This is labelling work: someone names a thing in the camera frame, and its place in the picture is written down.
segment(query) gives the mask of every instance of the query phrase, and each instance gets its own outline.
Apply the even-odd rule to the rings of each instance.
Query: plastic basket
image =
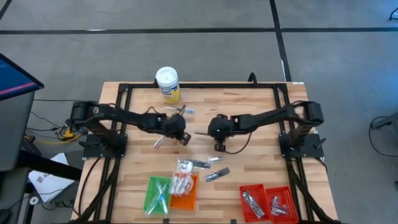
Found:
[[[289,187],[277,187],[273,189],[266,189],[266,194],[270,206],[272,198],[277,196],[279,198],[279,205],[286,205],[289,214],[272,215],[272,221],[276,224],[296,224],[299,222],[297,211],[293,202],[292,193]]]
[[[257,218],[256,214],[252,211],[250,206],[243,199],[242,193],[245,190],[249,192],[249,194],[255,199],[257,204],[261,207],[262,211],[265,213],[265,215],[260,219]],[[271,211],[269,210],[268,199],[266,197],[264,186],[262,184],[240,186],[239,193],[241,195],[243,218],[245,222],[251,223],[251,222],[264,222],[271,220]]]
[[[160,181],[162,186],[164,184],[169,184],[170,187],[171,178],[151,176],[149,178],[147,195],[145,196],[144,211],[147,210],[152,199],[159,194],[159,190],[156,187],[156,180]],[[166,200],[166,205],[169,206],[170,194],[168,189],[164,192],[164,199]],[[158,203],[152,213],[164,214],[162,206]]]
[[[198,176],[192,175],[192,179],[193,179],[193,187],[190,194],[184,195],[182,197],[171,195],[170,208],[184,209],[184,210],[195,209],[195,200],[197,197],[197,187],[198,187]]]

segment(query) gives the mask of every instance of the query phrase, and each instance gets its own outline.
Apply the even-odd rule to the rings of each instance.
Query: floor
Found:
[[[279,21],[272,15],[273,2]],[[321,103],[325,116],[318,130],[328,139],[324,150],[339,219],[396,223],[398,159],[378,154],[368,138],[374,117],[398,112],[398,21],[387,20],[398,7],[396,1],[0,0],[0,4],[8,6],[0,11],[0,52],[45,84],[36,98],[98,100],[103,82],[151,81],[165,65],[176,68],[181,81],[243,81],[254,72],[259,81],[305,82],[309,98]],[[280,35],[268,29],[131,33],[190,27],[272,30],[274,22]],[[81,32],[102,29],[117,30]],[[71,103],[36,101],[32,111],[62,124],[70,107]],[[49,125],[32,116],[29,127]],[[373,131],[372,139],[383,153],[398,155],[391,127]],[[38,146],[46,155],[81,150],[75,143]],[[75,194],[71,190],[69,197]],[[32,223],[67,222],[71,212],[36,206]]]

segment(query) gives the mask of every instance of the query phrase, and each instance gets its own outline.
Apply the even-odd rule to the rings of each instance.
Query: wooden table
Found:
[[[119,82],[104,83],[100,103],[115,103]],[[307,100],[305,86],[302,83],[287,83],[290,101]],[[211,118],[218,113],[237,115],[258,114],[275,109],[272,90],[266,88],[246,89],[182,89],[182,99],[174,106],[187,105],[194,108],[195,114],[184,115],[187,132],[192,138],[187,146],[176,140],[168,139],[159,149],[153,145],[160,137],[147,134],[134,126],[127,126],[128,144],[126,156],[121,160],[118,186],[114,201],[112,223],[161,223],[163,216],[147,218],[143,212],[149,177],[152,175],[171,177],[177,158],[191,158],[206,161],[211,156],[224,156],[224,160],[214,163],[210,170],[195,169],[199,175],[195,211],[170,210],[171,223],[229,223],[236,219],[243,223],[239,186],[264,184],[265,188],[289,186],[285,159],[280,154],[278,124],[263,126],[253,132],[250,143],[237,155],[216,152],[214,140],[197,135],[195,131],[206,132]],[[165,110],[162,95],[156,88],[133,89],[130,111],[145,112],[154,106],[159,112],[171,115],[174,111]],[[234,152],[242,148],[248,136],[235,136],[226,143],[227,150]],[[95,159],[85,162],[78,195],[86,174]],[[100,160],[93,169],[83,194],[83,208],[86,208],[98,191],[103,169]],[[303,159],[308,188],[314,199],[330,217],[337,219],[333,198],[325,168],[312,158]],[[222,168],[229,167],[231,173],[212,182],[205,182],[204,176]],[[303,219],[306,219],[305,206],[299,194]],[[104,196],[101,219],[105,218],[108,196]]]

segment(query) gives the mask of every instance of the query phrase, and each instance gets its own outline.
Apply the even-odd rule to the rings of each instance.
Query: white container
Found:
[[[180,85],[174,68],[159,69],[156,73],[156,81],[166,103],[176,103],[180,100]]]

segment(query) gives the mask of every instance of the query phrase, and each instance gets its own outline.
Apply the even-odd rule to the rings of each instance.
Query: monitor screen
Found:
[[[0,100],[43,88],[43,84],[0,55]]]

